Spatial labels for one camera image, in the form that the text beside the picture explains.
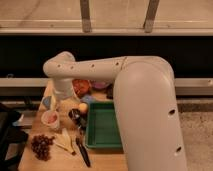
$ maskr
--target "black object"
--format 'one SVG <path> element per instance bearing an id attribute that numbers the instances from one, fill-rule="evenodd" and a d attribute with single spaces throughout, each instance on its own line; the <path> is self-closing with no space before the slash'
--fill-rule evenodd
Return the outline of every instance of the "black object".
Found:
<path id="1" fill-rule="evenodd" d="M 21 114 L 0 103 L 0 168 L 8 170 L 8 167 L 18 163 L 21 155 L 5 160 L 10 143 L 26 142 L 28 134 L 12 125 L 21 117 Z"/>
<path id="2" fill-rule="evenodd" d="M 78 125 L 81 129 L 86 130 L 87 126 L 87 116 L 81 115 L 81 112 L 78 109 L 72 109 L 69 112 L 70 119 Z"/>
<path id="3" fill-rule="evenodd" d="M 110 84 L 106 89 L 106 97 L 108 99 L 113 99 L 113 84 Z"/>
<path id="4" fill-rule="evenodd" d="M 90 167 L 91 166 L 90 165 L 90 160 L 89 160 L 89 156 L 88 156 L 86 148 L 83 146 L 83 144 L 81 143 L 79 138 L 76 138 L 75 142 L 76 142 L 76 144 L 77 144 L 77 146 L 78 146 L 78 148 L 79 148 L 79 150 L 81 152 L 81 155 L 82 155 L 82 157 L 84 159 L 84 162 L 86 163 L 86 165 L 88 167 Z"/>

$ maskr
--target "red fruit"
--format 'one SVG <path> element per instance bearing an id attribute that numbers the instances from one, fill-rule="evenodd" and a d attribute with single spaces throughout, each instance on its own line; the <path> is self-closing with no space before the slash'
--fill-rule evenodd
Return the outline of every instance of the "red fruit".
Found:
<path id="1" fill-rule="evenodd" d="M 48 118 L 48 121 L 47 123 L 50 124 L 50 123 L 53 123 L 55 122 L 57 119 L 57 115 L 51 115 L 49 118 Z"/>

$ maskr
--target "black wall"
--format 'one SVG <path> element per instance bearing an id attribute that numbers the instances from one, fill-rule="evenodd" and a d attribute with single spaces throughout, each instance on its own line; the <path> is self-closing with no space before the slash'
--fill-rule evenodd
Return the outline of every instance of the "black wall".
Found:
<path id="1" fill-rule="evenodd" d="M 45 77 L 43 63 L 61 51 L 77 61 L 157 55 L 176 77 L 213 77 L 213 37 L 0 36 L 0 77 Z"/>

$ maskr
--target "food item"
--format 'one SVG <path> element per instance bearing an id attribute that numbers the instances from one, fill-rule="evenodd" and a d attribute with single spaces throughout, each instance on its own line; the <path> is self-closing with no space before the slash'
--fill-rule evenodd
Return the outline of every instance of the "food item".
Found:
<path id="1" fill-rule="evenodd" d="M 50 115 L 49 118 L 48 118 L 48 121 L 47 123 L 50 124 L 50 123 L 53 123 L 55 122 L 57 119 L 57 115 L 53 114 L 53 115 Z"/>
<path id="2" fill-rule="evenodd" d="M 90 83 L 88 80 L 74 79 L 72 80 L 75 94 L 81 98 L 89 92 Z"/>
<path id="3" fill-rule="evenodd" d="M 103 81 L 90 81 L 92 88 L 96 90 L 103 90 L 109 86 L 109 83 Z"/>
<path id="4" fill-rule="evenodd" d="M 81 114 L 87 114 L 88 105 L 86 103 L 80 103 L 78 105 L 78 110 L 81 112 Z"/>
<path id="5" fill-rule="evenodd" d="M 36 153 L 36 158 L 47 161 L 50 159 L 50 145 L 53 145 L 54 137 L 48 138 L 44 134 L 36 135 L 31 142 L 31 149 Z"/>

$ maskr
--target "small bowl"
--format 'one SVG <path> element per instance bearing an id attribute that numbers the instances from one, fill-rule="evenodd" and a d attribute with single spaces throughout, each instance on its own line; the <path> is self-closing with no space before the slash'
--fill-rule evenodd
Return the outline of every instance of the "small bowl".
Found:
<path id="1" fill-rule="evenodd" d="M 53 110 L 45 111 L 41 116 L 41 122 L 53 130 L 60 128 L 59 113 Z"/>

